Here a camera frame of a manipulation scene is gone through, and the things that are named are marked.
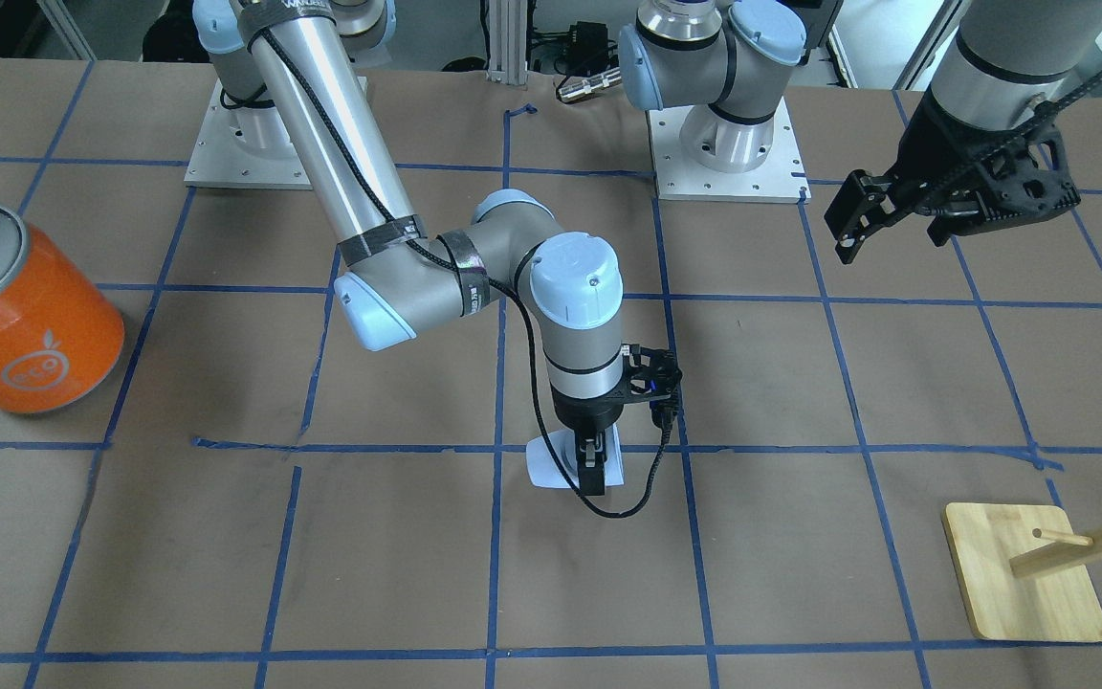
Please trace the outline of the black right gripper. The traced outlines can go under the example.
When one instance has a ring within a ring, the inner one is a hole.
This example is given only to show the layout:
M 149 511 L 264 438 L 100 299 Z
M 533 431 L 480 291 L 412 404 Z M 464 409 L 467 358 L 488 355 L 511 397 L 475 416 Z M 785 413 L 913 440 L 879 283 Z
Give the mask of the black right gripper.
M 608 365 L 568 372 L 551 363 L 551 391 L 557 419 L 574 432 L 579 489 L 583 496 L 606 493 L 606 435 L 626 405 L 650 406 L 660 431 L 673 426 L 682 372 L 673 349 L 622 344 Z

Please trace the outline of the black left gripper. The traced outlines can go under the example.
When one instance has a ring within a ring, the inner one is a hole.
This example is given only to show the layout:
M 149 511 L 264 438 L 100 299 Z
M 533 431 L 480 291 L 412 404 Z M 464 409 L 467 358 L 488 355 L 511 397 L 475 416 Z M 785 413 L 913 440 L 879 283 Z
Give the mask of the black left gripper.
M 1045 222 L 1080 204 L 1058 105 L 1046 100 L 1011 130 L 977 129 L 946 112 L 927 91 L 887 174 L 849 172 L 824 220 L 835 252 L 852 263 L 863 243 L 905 215 L 931 215 L 937 247 L 953 236 L 1007 230 Z

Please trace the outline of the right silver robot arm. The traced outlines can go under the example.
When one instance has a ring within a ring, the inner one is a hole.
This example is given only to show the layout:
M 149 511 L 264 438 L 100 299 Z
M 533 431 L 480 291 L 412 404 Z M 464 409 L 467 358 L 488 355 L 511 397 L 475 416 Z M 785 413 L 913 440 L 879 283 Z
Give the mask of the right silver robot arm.
M 480 202 L 462 230 L 430 238 L 352 66 L 392 30 L 389 1 L 196 1 L 223 106 L 276 114 L 336 232 L 344 274 L 334 292 L 367 349 L 385 349 L 515 303 L 562 428 L 526 445 L 539 487 L 573 489 L 587 507 L 624 483 L 617 420 L 651 405 L 668 441 L 681 372 L 669 349 L 622 340 L 624 279 L 612 245 L 566 232 L 520 190 Z

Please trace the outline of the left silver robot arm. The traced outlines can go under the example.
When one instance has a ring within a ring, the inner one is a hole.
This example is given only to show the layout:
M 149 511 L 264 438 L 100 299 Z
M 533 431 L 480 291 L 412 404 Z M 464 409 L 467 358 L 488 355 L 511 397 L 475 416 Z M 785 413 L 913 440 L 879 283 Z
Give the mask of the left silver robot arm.
M 696 166 L 759 166 L 823 11 L 822 1 L 644 1 L 618 37 L 627 97 L 644 112 L 687 109 L 679 140 Z M 834 35 L 849 82 L 919 86 L 923 96 L 892 168 L 850 171 L 830 202 L 840 261 L 907 215 L 927 215 L 943 247 L 1074 209 L 1057 118 L 1102 80 L 1068 87 L 1101 32 L 1102 1 L 843 6 Z

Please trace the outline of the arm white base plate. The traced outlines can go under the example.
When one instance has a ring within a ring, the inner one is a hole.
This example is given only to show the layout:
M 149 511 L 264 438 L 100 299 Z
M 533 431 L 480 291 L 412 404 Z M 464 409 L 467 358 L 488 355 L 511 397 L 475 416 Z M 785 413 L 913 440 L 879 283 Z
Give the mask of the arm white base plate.
M 648 112 L 660 200 L 807 202 L 809 191 L 790 112 L 780 101 L 769 121 L 725 121 L 707 105 Z
M 311 190 L 312 184 L 276 108 L 229 110 L 222 83 L 210 88 L 185 184 L 194 189 Z

